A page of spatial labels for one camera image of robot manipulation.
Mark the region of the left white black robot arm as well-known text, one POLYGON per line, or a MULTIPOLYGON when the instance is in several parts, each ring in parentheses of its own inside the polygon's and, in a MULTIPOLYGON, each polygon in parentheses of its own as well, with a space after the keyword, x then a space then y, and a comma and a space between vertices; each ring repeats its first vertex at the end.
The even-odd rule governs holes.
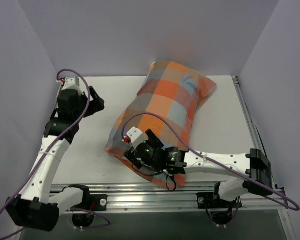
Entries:
POLYGON ((71 184, 50 196, 61 160, 79 131, 80 120, 105 108, 94 88, 88 89, 90 96, 79 88, 60 91, 35 161, 40 166, 33 166, 29 182, 13 200, 7 200, 6 211, 17 226, 50 232, 64 212, 72 208, 90 210, 93 198, 88 186, 71 184))

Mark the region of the checkered orange blue pillowcase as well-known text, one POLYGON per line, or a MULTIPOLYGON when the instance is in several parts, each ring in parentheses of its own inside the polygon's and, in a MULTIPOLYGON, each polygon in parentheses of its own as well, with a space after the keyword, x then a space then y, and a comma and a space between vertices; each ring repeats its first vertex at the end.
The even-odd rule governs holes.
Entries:
POLYGON ((104 150, 155 185, 166 189, 183 187, 184 174, 176 174, 175 181, 171 181, 165 174, 154 175, 147 166, 136 170, 124 157, 130 145, 123 142, 122 135, 132 127, 142 132, 150 129, 166 148, 183 147, 182 142, 190 140, 196 112, 216 87, 213 80, 182 64, 169 60, 153 62, 135 99, 116 120, 104 150))

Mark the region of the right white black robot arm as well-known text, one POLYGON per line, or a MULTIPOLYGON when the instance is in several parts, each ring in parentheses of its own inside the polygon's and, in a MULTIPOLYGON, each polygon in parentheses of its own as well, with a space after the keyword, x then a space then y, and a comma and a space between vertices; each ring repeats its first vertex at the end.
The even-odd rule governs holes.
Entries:
POLYGON ((246 194, 268 197, 274 192, 271 163, 259 149, 242 154, 216 154, 164 147, 150 129, 142 132, 136 127, 127 132, 122 142, 131 145, 124 156, 137 169, 149 167, 170 177, 194 173, 229 176, 229 180, 217 183, 212 193, 213 203, 220 207, 246 194))

